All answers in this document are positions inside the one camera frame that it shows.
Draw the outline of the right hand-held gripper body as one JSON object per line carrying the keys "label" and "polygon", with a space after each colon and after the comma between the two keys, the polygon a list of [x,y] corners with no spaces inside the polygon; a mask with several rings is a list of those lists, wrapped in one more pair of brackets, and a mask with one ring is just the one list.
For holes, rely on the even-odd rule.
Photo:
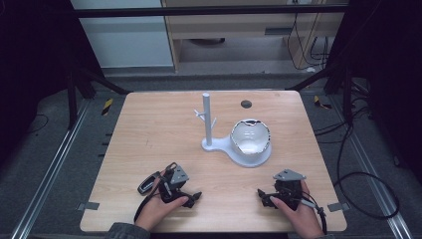
{"label": "right hand-held gripper body", "polygon": [[276,173],[273,178],[276,196],[296,211],[303,197],[301,181],[306,177],[293,170],[284,169]]}

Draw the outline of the aluminium floor rail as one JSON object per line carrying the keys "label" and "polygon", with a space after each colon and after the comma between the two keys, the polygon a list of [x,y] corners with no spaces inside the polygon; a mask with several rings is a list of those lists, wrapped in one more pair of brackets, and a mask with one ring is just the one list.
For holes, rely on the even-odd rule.
{"label": "aluminium floor rail", "polygon": [[396,239],[413,239],[413,235],[403,219],[400,210],[400,203],[398,199],[393,196],[393,192],[387,187],[386,182],[382,182],[375,167],[369,160],[361,140],[358,135],[352,130],[352,127],[345,121],[342,115],[342,101],[336,97],[329,97],[332,102],[332,107],[337,113],[338,117],[345,122],[346,134],[342,140],[340,151],[337,157],[336,165],[336,181],[335,185],[342,189],[342,183],[348,178],[353,177],[353,173],[346,175],[340,174],[340,159],[343,152],[343,146],[346,141],[351,144],[352,150],[355,154],[360,170],[356,175],[364,176],[371,188],[371,191],[383,213],[384,220],[388,223],[394,237]]}
{"label": "aluminium floor rail", "polygon": [[77,111],[77,119],[75,123],[67,130],[52,162],[50,163],[41,183],[36,190],[36,193],[34,194],[25,213],[11,234],[11,239],[27,239],[29,236],[32,227],[35,224],[41,209],[43,208],[48,198],[51,188],[56,181],[62,165],[65,162],[67,155],[78,135],[78,132],[80,131],[90,104],[90,100],[82,100],[81,106]]}

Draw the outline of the black and silver device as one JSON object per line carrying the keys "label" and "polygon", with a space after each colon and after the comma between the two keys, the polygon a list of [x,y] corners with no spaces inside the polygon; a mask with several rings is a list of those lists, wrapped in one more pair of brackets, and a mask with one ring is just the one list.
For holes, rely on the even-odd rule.
{"label": "black and silver device", "polygon": [[147,195],[154,192],[160,179],[160,172],[156,171],[147,176],[137,187],[137,191],[141,195]]}

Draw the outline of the white cabinet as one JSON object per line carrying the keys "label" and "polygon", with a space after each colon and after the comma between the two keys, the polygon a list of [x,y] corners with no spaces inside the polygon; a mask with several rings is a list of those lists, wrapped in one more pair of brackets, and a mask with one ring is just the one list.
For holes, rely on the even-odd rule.
{"label": "white cabinet", "polygon": [[[160,7],[160,0],[71,0],[76,10]],[[172,67],[163,17],[81,18],[103,69]]]}

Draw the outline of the white cup stand with post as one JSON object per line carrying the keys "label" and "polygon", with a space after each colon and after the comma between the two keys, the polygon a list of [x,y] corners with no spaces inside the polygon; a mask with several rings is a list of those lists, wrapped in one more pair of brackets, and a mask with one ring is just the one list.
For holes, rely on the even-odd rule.
{"label": "white cup stand with post", "polygon": [[256,155],[245,155],[237,151],[231,142],[230,133],[224,137],[214,137],[212,135],[212,129],[216,122],[215,119],[211,119],[211,100],[208,93],[202,94],[203,111],[194,111],[195,114],[204,121],[205,126],[205,137],[201,141],[201,146],[205,151],[222,151],[225,152],[228,157],[236,164],[243,167],[258,167],[265,163],[272,153],[272,145],[260,154]]}

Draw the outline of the person's right hand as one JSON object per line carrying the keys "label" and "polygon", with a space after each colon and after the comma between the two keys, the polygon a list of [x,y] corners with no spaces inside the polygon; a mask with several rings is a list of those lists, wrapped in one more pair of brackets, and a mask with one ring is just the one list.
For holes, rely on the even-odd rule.
{"label": "person's right hand", "polygon": [[302,239],[317,239],[323,237],[324,233],[315,211],[303,204],[297,207],[297,210],[292,210],[283,200],[271,196],[271,201],[275,206],[289,219],[295,232]]}

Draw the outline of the black horizontal frame bar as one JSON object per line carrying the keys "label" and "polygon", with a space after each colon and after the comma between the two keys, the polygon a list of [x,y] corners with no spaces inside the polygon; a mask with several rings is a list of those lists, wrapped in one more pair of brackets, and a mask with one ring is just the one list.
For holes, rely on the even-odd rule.
{"label": "black horizontal frame bar", "polygon": [[124,8],[124,9],[83,9],[73,10],[78,18],[110,17],[155,17],[155,16],[205,16],[243,14],[289,14],[289,13],[340,13],[347,4],[311,5],[248,5],[248,6],[204,6],[204,7],[164,7],[164,8]]}

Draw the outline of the person's left hand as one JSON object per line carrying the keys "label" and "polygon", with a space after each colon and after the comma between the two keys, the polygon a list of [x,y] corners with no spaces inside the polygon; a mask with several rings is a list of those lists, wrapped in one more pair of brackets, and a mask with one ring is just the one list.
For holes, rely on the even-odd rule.
{"label": "person's left hand", "polygon": [[152,192],[147,196],[148,201],[139,212],[134,224],[142,227],[147,231],[151,231],[157,226],[167,215],[172,213],[177,208],[181,207],[188,199],[188,197],[179,197],[172,202],[165,203],[162,201],[159,194]]}

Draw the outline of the dark curtain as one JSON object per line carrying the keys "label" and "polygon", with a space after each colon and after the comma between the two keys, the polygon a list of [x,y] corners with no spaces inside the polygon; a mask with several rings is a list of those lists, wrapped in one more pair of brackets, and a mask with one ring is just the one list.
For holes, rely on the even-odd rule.
{"label": "dark curtain", "polygon": [[422,183],[422,0],[349,0],[330,56],[369,81],[375,118]]}
{"label": "dark curtain", "polygon": [[103,73],[80,20],[55,14],[73,8],[71,0],[0,0],[0,168],[27,133],[39,101],[67,87],[53,30],[80,67]]}

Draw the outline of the black metal stand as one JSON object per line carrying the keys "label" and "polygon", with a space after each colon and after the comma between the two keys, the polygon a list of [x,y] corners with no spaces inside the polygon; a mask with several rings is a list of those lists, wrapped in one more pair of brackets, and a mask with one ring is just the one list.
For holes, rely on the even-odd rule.
{"label": "black metal stand", "polygon": [[76,90],[80,91],[84,99],[92,99],[96,95],[96,91],[92,86],[91,81],[99,83],[119,95],[129,94],[129,90],[125,90],[108,81],[105,77],[101,77],[87,69],[77,67],[69,68],[66,70],[69,104],[68,129],[72,129],[76,125],[78,119]]}
{"label": "black metal stand", "polygon": [[348,124],[352,123],[351,111],[351,86],[352,75],[348,64],[332,63],[323,70],[313,74],[304,81],[288,88],[288,91],[301,91],[306,86],[313,84],[319,79],[327,78],[323,90],[327,94],[335,94],[342,88],[342,115]]}

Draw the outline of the white bowl with dark rim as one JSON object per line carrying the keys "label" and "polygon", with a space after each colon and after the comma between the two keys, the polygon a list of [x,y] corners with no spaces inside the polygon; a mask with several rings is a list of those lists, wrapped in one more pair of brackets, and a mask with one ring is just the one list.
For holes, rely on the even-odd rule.
{"label": "white bowl with dark rim", "polygon": [[257,119],[242,119],[232,128],[230,139],[233,147],[245,155],[263,153],[271,142],[269,128]]}

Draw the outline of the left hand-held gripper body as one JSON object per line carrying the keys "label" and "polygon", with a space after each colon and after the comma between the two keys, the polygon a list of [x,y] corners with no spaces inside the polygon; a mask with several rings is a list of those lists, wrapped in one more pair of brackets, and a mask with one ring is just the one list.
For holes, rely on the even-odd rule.
{"label": "left hand-held gripper body", "polygon": [[158,182],[158,190],[163,202],[169,203],[173,200],[186,196],[186,193],[181,191],[181,187],[189,179],[184,169],[176,162],[170,163],[160,176]]}

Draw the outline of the grey table edge bracket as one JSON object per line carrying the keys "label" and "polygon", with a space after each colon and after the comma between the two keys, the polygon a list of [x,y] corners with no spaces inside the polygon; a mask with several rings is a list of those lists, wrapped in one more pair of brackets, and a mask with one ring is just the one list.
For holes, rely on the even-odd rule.
{"label": "grey table edge bracket", "polygon": [[77,206],[78,211],[97,210],[100,205],[97,202],[81,202]]}
{"label": "grey table edge bracket", "polygon": [[347,211],[350,209],[350,206],[347,202],[341,203],[341,202],[336,202],[333,204],[329,204],[327,206],[328,210],[330,212],[335,212],[335,211]]}

